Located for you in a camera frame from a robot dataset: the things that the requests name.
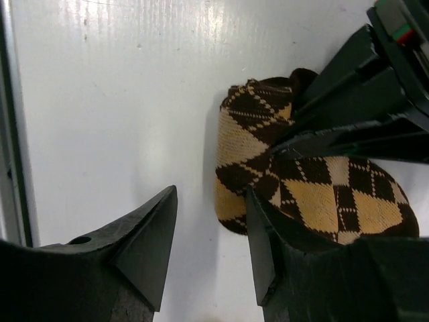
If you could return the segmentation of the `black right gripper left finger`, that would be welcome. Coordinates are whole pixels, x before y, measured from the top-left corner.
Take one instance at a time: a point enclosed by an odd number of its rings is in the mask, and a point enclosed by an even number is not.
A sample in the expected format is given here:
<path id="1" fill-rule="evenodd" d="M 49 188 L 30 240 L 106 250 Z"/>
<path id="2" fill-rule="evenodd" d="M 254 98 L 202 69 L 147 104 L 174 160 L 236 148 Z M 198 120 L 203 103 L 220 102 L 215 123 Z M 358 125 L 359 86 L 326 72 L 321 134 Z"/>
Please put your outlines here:
<path id="1" fill-rule="evenodd" d="M 160 310 L 177 188 L 67 244 L 1 242 L 2 321 L 152 321 Z"/>

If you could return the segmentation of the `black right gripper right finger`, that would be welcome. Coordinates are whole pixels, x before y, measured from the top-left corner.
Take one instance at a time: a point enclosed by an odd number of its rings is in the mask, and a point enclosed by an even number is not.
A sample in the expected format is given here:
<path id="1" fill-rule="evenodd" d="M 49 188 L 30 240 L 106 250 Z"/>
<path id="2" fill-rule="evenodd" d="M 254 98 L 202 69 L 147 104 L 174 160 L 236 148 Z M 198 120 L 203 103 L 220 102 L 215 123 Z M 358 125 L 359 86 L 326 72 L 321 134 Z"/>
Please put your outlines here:
<path id="1" fill-rule="evenodd" d="M 280 213 L 252 188 L 247 236 L 266 321 L 427 321 L 428 240 L 331 242 Z"/>

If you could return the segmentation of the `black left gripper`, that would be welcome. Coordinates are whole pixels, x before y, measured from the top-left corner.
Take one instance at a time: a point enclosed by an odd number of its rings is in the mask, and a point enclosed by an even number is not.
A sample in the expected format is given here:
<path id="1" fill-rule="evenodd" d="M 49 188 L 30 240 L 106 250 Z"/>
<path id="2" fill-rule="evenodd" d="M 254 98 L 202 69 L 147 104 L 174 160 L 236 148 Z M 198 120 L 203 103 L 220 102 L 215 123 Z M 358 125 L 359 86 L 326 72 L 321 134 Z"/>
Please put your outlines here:
<path id="1" fill-rule="evenodd" d="M 367 15 L 373 27 L 351 35 L 300 96 L 295 124 L 323 130 L 284 137 L 271 154 L 428 163 L 428 2 L 375 1 Z M 413 123 L 352 126 L 385 121 L 410 103 Z"/>

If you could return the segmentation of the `brown argyle sock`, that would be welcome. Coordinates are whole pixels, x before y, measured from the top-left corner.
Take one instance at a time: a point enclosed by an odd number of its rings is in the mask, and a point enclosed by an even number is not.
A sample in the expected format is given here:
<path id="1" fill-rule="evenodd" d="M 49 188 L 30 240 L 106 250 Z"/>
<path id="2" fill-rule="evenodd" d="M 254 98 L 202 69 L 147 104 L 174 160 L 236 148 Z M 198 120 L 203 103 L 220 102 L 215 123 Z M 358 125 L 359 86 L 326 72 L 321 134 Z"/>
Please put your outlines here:
<path id="1" fill-rule="evenodd" d="M 247 233 L 248 187 L 286 217 L 338 244 L 364 235 L 418 237 L 409 200 L 395 179 L 365 158 L 288 159 L 271 147 L 293 124 L 299 96 L 316 73 L 233 85 L 219 107 L 214 211 L 233 233 Z"/>

